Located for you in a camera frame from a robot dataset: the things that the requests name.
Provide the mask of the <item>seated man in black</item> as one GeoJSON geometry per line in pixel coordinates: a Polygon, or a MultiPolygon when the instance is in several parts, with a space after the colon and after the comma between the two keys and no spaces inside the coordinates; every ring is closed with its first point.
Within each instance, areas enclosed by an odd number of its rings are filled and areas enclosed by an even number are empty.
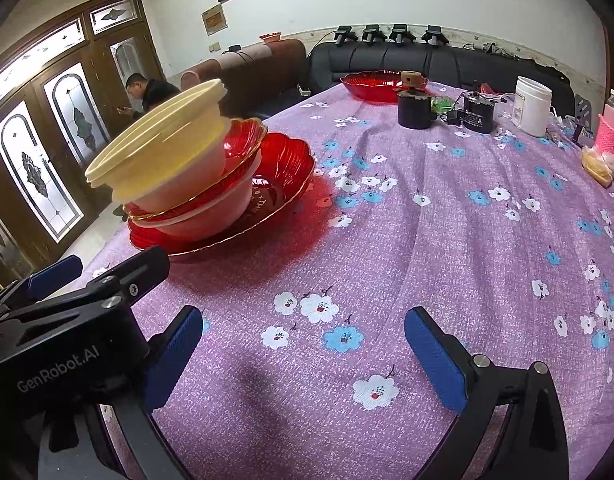
{"type": "Polygon", "coordinates": [[[133,120],[138,120],[156,106],[180,93],[180,89],[174,84],[162,79],[147,79],[140,73],[134,73],[127,78],[126,91],[130,98],[141,101],[142,110],[125,106],[118,107],[117,113],[129,116],[133,120]]]}

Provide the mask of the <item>black leather sofa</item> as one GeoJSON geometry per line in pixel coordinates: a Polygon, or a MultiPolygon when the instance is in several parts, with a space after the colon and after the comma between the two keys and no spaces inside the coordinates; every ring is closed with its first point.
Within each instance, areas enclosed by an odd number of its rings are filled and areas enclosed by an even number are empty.
{"type": "Polygon", "coordinates": [[[449,46],[398,47],[392,42],[370,46],[365,42],[347,42],[338,47],[333,42],[324,42],[299,66],[299,84],[314,96],[335,86],[348,74],[367,70],[415,70],[433,81],[461,89],[478,90],[482,84],[489,84],[496,93],[512,92],[516,78],[524,76],[552,90],[552,105],[561,116],[575,112],[570,80],[555,68],[529,58],[507,58],[449,46]]]}

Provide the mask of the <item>white plastic bowl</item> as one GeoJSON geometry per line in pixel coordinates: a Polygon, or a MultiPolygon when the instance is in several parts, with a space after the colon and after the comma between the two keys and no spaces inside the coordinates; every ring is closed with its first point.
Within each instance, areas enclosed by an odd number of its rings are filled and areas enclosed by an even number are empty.
{"type": "Polygon", "coordinates": [[[186,214],[161,222],[143,223],[144,228],[155,229],[181,240],[203,240],[214,236],[237,221],[249,206],[253,194],[253,175],[261,162],[257,152],[243,177],[208,205],[198,206],[186,214]]]}

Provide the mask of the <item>cream plastic bowl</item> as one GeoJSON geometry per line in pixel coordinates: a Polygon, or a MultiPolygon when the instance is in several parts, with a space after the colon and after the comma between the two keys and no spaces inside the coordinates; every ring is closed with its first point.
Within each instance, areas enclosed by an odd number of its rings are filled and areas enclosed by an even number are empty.
{"type": "Polygon", "coordinates": [[[205,191],[226,168],[223,141],[230,127],[230,119],[219,117],[211,125],[190,126],[183,140],[168,139],[150,150],[147,159],[132,162],[107,183],[113,188],[113,201],[161,212],[205,191]]]}
{"type": "Polygon", "coordinates": [[[110,142],[91,164],[84,176],[91,188],[107,185],[118,178],[132,162],[147,159],[147,153],[168,139],[183,140],[190,135],[190,126],[211,125],[221,116],[219,102],[227,88],[219,79],[185,90],[158,105],[120,136],[110,142]]]}

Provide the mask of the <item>bagged yellow bread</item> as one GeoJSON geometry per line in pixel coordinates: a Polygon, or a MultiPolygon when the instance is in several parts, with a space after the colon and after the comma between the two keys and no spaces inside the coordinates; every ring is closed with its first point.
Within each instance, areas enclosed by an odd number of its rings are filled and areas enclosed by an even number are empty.
{"type": "Polygon", "coordinates": [[[582,167],[604,188],[614,180],[614,154],[599,153],[596,148],[582,148],[582,167]]]}

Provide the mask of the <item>wooden glass door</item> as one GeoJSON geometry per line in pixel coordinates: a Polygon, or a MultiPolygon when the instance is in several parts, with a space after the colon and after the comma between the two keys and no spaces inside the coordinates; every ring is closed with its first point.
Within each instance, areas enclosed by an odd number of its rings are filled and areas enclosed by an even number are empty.
{"type": "Polygon", "coordinates": [[[0,54],[0,288],[62,257],[110,204],[86,167],[131,119],[133,73],[162,76],[141,0],[89,0],[0,54]]]}

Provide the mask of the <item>black electronic box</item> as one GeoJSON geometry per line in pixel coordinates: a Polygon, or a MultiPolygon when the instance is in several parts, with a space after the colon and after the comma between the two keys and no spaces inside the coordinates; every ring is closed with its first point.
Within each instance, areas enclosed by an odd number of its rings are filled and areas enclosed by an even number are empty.
{"type": "Polygon", "coordinates": [[[479,133],[494,130],[494,111],[496,101],[478,92],[464,93],[462,123],[464,127],[479,133]]]}

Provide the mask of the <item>red dish far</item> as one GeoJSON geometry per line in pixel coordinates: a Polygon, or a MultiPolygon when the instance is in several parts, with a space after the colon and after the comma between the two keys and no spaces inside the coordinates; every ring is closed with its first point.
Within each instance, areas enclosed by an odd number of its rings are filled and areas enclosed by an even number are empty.
{"type": "Polygon", "coordinates": [[[400,73],[394,70],[365,70],[341,78],[346,90],[356,99],[370,103],[393,104],[403,90],[400,73]]]}

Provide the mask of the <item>purple floral tablecloth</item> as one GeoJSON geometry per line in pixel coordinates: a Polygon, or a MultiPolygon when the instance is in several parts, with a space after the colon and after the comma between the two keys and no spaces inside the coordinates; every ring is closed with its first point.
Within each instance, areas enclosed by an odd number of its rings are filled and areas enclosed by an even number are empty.
{"type": "Polygon", "coordinates": [[[452,420],[410,350],[425,307],[470,352],[545,362],[588,477],[614,439],[614,183],[558,129],[437,124],[334,87],[268,120],[316,161],[303,196],[239,240],[173,260],[134,308],[204,333],[154,417],[196,479],[409,479],[452,420]]]}

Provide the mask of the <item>small wooden figurine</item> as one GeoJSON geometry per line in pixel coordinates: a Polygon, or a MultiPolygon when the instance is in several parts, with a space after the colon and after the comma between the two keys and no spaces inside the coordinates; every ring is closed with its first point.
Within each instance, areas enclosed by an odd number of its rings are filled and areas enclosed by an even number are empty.
{"type": "Polygon", "coordinates": [[[403,70],[400,73],[403,88],[423,91],[426,87],[426,78],[414,70],[403,70]]]}

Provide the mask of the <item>black cylinder container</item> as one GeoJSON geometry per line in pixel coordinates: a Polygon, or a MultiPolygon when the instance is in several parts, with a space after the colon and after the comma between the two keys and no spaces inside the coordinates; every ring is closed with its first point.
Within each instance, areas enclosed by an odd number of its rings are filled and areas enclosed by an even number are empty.
{"type": "Polygon", "coordinates": [[[397,94],[398,123],[408,129],[427,129],[437,115],[432,110],[432,96],[418,90],[397,94]]]}

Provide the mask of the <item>red gold-rimmed bowl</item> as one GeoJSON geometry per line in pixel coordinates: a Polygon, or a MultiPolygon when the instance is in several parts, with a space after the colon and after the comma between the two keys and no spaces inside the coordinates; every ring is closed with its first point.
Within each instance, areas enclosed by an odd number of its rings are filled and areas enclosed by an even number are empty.
{"type": "Polygon", "coordinates": [[[241,119],[232,118],[231,127],[223,142],[223,151],[226,155],[226,167],[218,181],[202,192],[197,192],[185,202],[176,207],[170,207],[156,212],[147,212],[136,203],[124,205],[124,212],[133,220],[162,221],[169,220],[179,214],[186,214],[209,204],[212,200],[226,194],[237,185],[249,169],[258,166],[256,157],[259,154],[261,143],[267,136],[268,128],[256,117],[241,119]]]}

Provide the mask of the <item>large red plate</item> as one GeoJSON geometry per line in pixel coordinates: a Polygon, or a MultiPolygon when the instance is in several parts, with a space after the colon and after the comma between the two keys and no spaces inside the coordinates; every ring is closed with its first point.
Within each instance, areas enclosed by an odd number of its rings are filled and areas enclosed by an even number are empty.
{"type": "Polygon", "coordinates": [[[261,162],[249,178],[252,191],[240,217],[213,236],[184,240],[164,228],[129,223],[129,240],[136,249],[162,247],[171,258],[207,252],[220,245],[233,244],[256,231],[271,226],[304,195],[315,170],[308,144],[284,133],[267,134],[261,141],[261,162]]]}

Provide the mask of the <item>white plastic jar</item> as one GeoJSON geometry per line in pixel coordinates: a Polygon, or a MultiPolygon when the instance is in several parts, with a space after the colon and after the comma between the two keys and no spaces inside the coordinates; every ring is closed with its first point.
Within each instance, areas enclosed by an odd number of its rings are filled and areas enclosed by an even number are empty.
{"type": "Polygon", "coordinates": [[[535,138],[546,136],[552,90],[528,77],[516,78],[511,122],[535,138]]]}

